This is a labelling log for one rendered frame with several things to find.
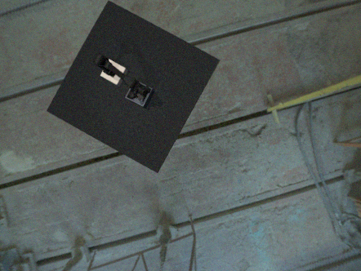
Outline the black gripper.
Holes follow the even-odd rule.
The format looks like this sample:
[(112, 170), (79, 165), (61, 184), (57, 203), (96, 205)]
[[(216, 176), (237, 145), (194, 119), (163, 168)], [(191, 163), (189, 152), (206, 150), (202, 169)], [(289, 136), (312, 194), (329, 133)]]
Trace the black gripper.
[[(150, 93), (149, 86), (145, 86), (144, 88), (145, 88), (146, 90), (148, 90), (147, 94)], [(128, 95), (129, 95), (130, 99), (138, 98), (137, 93), (138, 93), (137, 91), (134, 91), (134, 92), (129, 91), (129, 92), (128, 92)]]

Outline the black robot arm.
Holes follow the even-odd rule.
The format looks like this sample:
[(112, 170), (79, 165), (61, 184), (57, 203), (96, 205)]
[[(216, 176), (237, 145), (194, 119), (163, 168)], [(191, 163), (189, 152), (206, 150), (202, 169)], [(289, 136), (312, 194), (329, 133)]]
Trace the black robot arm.
[[(123, 81), (127, 84), (128, 87), (130, 87), (133, 91), (137, 91), (137, 96), (139, 100), (143, 100), (146, 97), (146, 94), (148, 90), (140, 86), (140, 83), (135, 78), (126, 76), (124, 73), (122, 73), (120, 70), (115, 68), (113, 64), (109, 62), (109, 59), (104, 56), (103, 54), (99, 54), (97, 52), (95, 59), (93, 60), (94, 64), (103, 69), (103, 72), (109, 75), (110, 77), (113, 77), (117, 75)], [(138, 83), (137, 83), (138, 82)]]

